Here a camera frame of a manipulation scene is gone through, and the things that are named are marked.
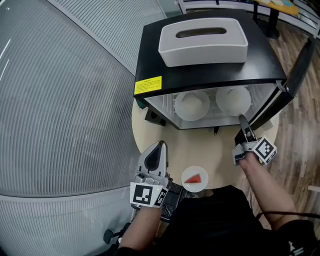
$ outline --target corrugated panel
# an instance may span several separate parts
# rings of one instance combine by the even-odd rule
[[[0,194],[127,186],[134,76],[44,0],[0,6]]]
[[[118,232],[131,221],[129,194],[125,187],[62,198],[0,196],[0,246],[8,256],[104,251],[105,231]]]
[[[56,1],[136,72],[144,25],[165,18],[156,0]]]

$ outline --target plate with watermelon slice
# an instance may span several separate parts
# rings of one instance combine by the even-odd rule
[[[200,166],[190,166],[181,175],[182,186],[190,192],[204,190],[208,184],[208,174]]]

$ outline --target table leg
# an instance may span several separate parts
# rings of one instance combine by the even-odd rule
[[[253,20],[254,22],[258,21],[258,5],[257,1],[253,1]]]
[[[277,30],[277,22],[278,22],[279,11],[275,9],[270,9],[270,17],[268,28],[266,31],[266,36],[272,39],[278,39],[280,34]]]

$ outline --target forearm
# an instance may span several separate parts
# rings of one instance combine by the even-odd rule
[[[270,173],[257,160],[247,161],[243,171],[263,212],[296,212],[291,196],[277,184]],[[294,215],[277,214],[267,214],[266,218],[274,230],[288,221],[297,219]]]
[[[162,208],[142,207],[124,233],[120,246],[142,251],[154,240]]]

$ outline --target hand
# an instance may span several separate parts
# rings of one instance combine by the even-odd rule
[[[260,166],[258,157],[253,152],[247,152],[245,154],[245,158],[242,158],[239,160],[239,165],[242,168],[242,170],[246,171],[250,167]]]

